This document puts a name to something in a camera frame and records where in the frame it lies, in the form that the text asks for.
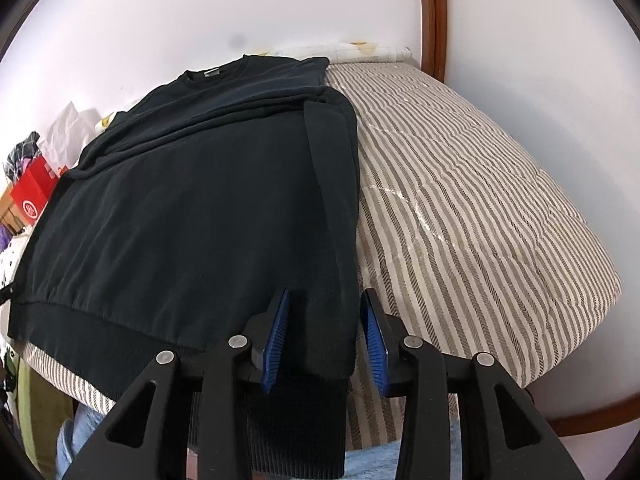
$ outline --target striped mattress cover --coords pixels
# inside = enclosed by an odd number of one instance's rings
[[[491,119],[409,64],[330,65],[327,81],[358,116],[361,286],[410,332],[450,354],[491,352],[521,386],[557,365],[622,293],[562,190]],[[113,405],[30,343],[21,352],[80,402]],[[401,436],[402,399],[380,399],[365,355],[360,334],[348,449]]]

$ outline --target red shopping bag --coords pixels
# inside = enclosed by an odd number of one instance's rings
[[[36,157],[18,179],[10,194],[29,224],[40,217],[57,182],[58,176],[43,156]]]

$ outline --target plastic bag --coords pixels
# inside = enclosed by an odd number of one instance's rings
[[[40,136],[38,147],[45,160],[58,175],[78,163],[82,149],[97,137],[98,133],[69,103],[46,133]]]

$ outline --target blue jeans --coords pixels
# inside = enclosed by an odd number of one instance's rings
[[[56,480],[73,462],[78,452],[89,439],[104,416],[80,404],[74,420],[66,420],[58,435],[56,456]],[[460,422],[451,424],[451,480],[462,478],[462,447],[460,444]],[[349,480],[394,480],[398,467],[400,443],[348,451],[344,460],[344,477]]]
[[[80,404],[75,419],[67,419],[64,422],[56,444],[56,480],[62,480],[66,470],[103,418],[104,415]]]

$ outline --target metal screw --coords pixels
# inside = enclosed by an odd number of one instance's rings
[[[249,341],[243,335],[235,335],[229,340],[229,346],[231,348],[242,348],[246,346]]]
[[[174,353],[171,350],[163,350],[156,356],[159,365],[167,365],[174,360]]]
[[[487,352],[482,352],[481,354],[478,354],[476,356],[476,361],[478,361],[478,364],[482,366],[493,366],[495,363],[495,358]]]
[[[404,338],[403,343],[407,348],[420,348],[423,341],[417,335],[408,335]]]

